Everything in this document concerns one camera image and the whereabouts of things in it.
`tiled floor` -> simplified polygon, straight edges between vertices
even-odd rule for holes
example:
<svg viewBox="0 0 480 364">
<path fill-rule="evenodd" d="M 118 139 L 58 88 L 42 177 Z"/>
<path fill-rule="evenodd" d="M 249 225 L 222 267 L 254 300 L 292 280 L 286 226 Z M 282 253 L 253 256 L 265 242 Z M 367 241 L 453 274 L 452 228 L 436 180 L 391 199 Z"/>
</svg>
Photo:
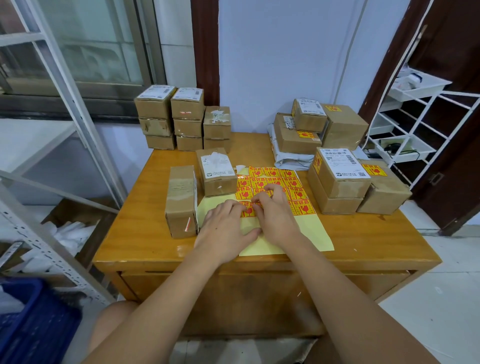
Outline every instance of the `tiled floor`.
<svg viewBox="0 0 480 364">
<path fill-rule="evenodd" d="M 417 229 L 434 229 L 415 205 L 402 211 Z M 480 363 L 480 238 L 425 236 L 443 263 L 395 293 L 380 306 L 443 364 Z M 79 363 L 99 312 L 87 306 L 64 363 Z M 292 364 L 307 340 L 178 342 L 171 364 Z"/>
</svg>

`desk drawer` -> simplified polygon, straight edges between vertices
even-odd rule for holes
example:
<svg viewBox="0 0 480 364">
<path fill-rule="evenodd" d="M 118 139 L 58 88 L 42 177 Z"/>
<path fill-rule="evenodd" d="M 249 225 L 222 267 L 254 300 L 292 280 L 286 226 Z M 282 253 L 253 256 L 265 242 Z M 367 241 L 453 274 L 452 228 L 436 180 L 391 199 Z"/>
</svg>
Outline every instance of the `desk drawer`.
<svg viewBox="0 0 480 364">
<path fill-rule="evenodd" d="M 170 273 L 130 272 L 122 278 L 140 301 Z M 408 272 L 347 273 L 372 299 L 409 276 Z M 214 274 L 190 314 L 183 336 L 316 336 L 324 326 L 296 272 L 220 272 Z"/>
</svg>

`blue plastic crate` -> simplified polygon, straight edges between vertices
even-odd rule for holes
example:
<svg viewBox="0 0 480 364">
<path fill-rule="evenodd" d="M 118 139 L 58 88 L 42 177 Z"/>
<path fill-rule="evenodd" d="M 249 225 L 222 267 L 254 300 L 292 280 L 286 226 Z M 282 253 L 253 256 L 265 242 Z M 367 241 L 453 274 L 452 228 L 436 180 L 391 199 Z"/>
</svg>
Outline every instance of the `blue plastic crate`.
<svg viewBox="0 0 480 364">
<path fill-rule="evenodd" d="M 41 279 L 0 279 L 3 290 L 25 304 L 0 315 L 0 364 L 60 363 L 82 320 L 79 309 L 58 298 Z"/>
</svg>

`leg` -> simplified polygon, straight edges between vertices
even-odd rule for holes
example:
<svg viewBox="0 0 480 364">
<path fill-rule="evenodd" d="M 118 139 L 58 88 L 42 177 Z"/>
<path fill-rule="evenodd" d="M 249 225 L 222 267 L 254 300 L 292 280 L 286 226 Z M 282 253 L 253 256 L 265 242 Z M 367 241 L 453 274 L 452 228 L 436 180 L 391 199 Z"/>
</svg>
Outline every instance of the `leg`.
<svg viewBox="0 0 480 364">
<path fill-rule="evenodd" d="M 91 353 L 100 345 L 137 307 L 138 303 L 136 302 L 119 301 L 103 310 L 95 323 L 88 352 Z"/>
<path fill-rule="evenodd" d="M 343 361 L 336 351 L 335 345 L 333 344 L 330 336 L 323 335 L 317 342 L 312 346 L 312 349 L 307 355 L 307 358 L 304 361 L 305 364 L 318 364 L 318 363 L 328 363 L 328 364 L 342 364 Z"/>
</svg>

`wooden desk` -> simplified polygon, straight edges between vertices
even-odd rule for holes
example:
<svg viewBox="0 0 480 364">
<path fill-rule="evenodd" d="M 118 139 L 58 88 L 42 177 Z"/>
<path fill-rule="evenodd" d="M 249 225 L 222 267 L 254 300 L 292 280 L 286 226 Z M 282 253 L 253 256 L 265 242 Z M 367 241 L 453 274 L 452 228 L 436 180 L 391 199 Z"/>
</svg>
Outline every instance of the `wooden desk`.
<svg viewBox="0 0 480 364">
<path fill-rule="evenodd" d="M 272 167 L 267 134 L 233 133 L 232 164 Z M 94 257 L 128 300 L 146 299 L 193 248 L 172 239 L 164 217 L 170 166 L 194 165 L 194 152 L 154 150 Z M 320 211 L 307 182 L 298 173 Z M 199 200 L 203 193 L 199 191 Z M 380 301 L 441 262 L 397 211 L 391 216 L 322 215 L 335 250 L 325 252 L 347 277 Z M 182 332 L 186 337 L 316 336 L 324 327 L 286 255 L 244 256 L 220 267 L 200 295 Z"/>
</svg>

